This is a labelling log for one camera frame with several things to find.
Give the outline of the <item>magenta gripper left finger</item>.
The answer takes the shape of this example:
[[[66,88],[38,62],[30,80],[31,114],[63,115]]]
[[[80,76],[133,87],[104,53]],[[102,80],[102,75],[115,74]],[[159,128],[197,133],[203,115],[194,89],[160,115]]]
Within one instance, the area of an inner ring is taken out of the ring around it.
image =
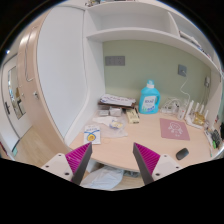
[[[92,154],[92,144],[87,143],[65,155],[73,172],[72,182],[79,185]]]

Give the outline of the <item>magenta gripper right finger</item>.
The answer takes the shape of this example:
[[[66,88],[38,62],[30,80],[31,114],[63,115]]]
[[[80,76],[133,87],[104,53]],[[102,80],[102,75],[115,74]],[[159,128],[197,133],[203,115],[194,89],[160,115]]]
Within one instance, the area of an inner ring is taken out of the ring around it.
[[[154,181],[152,173],[160,159],[160,155],[138,143],[133,144],[133,154],[144,184],[152,183]]]

